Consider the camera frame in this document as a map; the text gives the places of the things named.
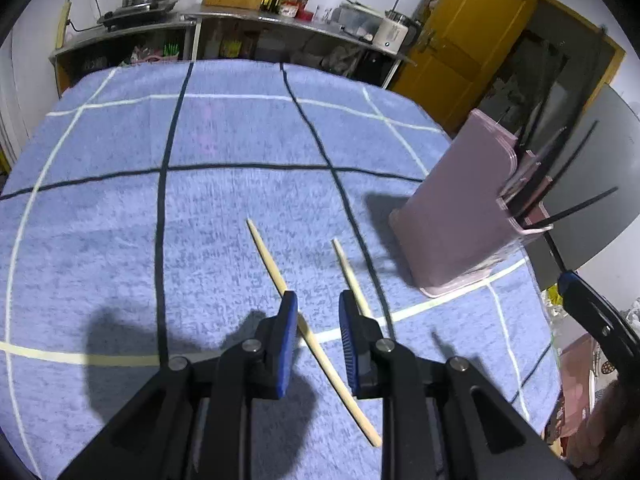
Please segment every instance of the hand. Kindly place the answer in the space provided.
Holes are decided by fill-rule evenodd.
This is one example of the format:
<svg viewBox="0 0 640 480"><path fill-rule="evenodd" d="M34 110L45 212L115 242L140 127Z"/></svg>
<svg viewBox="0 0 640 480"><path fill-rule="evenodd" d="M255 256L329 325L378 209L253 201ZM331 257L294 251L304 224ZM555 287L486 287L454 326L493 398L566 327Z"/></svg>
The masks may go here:
<svg viewBox="0 0 640 480"><path fill-rule="evenodd" d="M569 437L567 460L580 480L613 480L638 468L640 395L611 383L593 413Z"/></svg>

